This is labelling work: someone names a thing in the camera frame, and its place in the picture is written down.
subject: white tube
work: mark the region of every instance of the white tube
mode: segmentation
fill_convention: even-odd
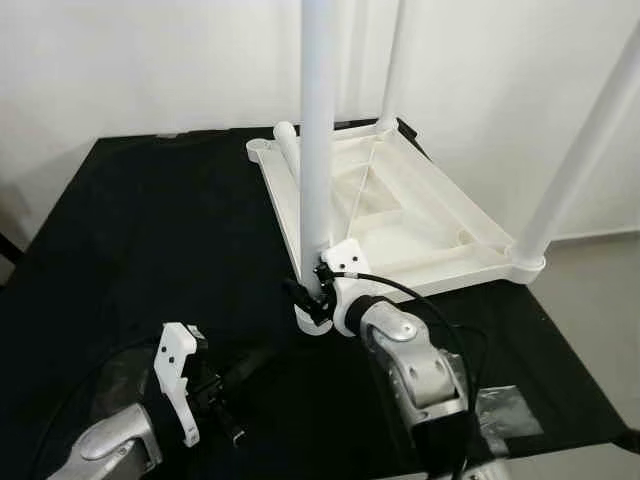
[[[300,188],[300,146],[296,141],[296,130],[290,122],[278,122],[273,127],[273,137],[278,142],[289,171]]]
[[[302,2],[300,281],[320,293],[313,273],[329,247],[334,110],[333,0]]]
[[[536,268],[543,263],[552,235],[556,233],[580,185],[605,152],[639,85],[640,22],[636,24],[533,217],[515,243],[511,254],[516,264]]]
[[[410,0],[400,0],[396,16],[396,28],[393,33],[391,46],[391,58],[387,70],[387,83],[384,87],[384,99],[382,100],[382,113],[376,123],[376,130],[384,132],[397,127],[396,112],[400,98],[401,78],[405,73],[408,61],[409,44],[411,35],[407,24],[410,21],[410,8],[407,3]]]

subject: white wall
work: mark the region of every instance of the white wall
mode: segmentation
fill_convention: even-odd
[[[395,15],[341,0],[337,112],[375,116]],[[517,233],[640,15],[637,0],[423,0],[401,114]],[[0,228],[25,245],[101,136],[299,118],[295,0],[4,0]],[[640,225],[640,101],[564,234]]]

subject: gray floor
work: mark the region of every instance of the gray floor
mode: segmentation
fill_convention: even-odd
[[[625,421],[640,428],[640,236],[557,243],[547,261],[531,290]],[[609,445],[508,464],[513,480],[640,480],[640,456]]]

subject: white pole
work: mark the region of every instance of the white pole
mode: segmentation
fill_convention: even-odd
[[[334,110],[333,0],[302,3],[300,130],[300,281],[320,293],[313,273],[329,247],[331,142]]]
[[[387,70],[387,83],[384,87],[382,100],[382,114],[376,124],[378,132],[396,128],[396,112],[400,97],[401,78],[404,75],[408,61],[411,35],[407,24],[410,22],[411,9],[407,6],[410,0],[400,0],[396,14],[396,29],[393,33],[391,58]]]
[[[640,85],[640,22],[591,109],[587,121],[512,250],[516,264],[542,265],[552,235],[582,182],[604,153]]]

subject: black tablecloth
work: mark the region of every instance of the black tablecloth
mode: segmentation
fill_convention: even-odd
[[[373,478],[418,468],[358,342],[297,331],[281,288],[293,273],[244,147],[255,137],[271,130],[96,142],[0,294],[3,478],[59,466],[87,426],[95,387],[87,372],[167,321],[198,324],[212,350],[268,344],[279,353],[233,402],[245,447],[207,431],[197,448],[167,447],[155,478]],[[626,431],[526,287],[499,281],[433,300],[453,322],[487,330],[484,384],[517,385],[540,421],[544,435],[508,441],[512,456]],[[447,346],[437,329],[433,339]],[[477,339],[467,342],[477,361]],[[53,411],[82,379],[33,465]],[[481,443],[474,452],[487,457]]]

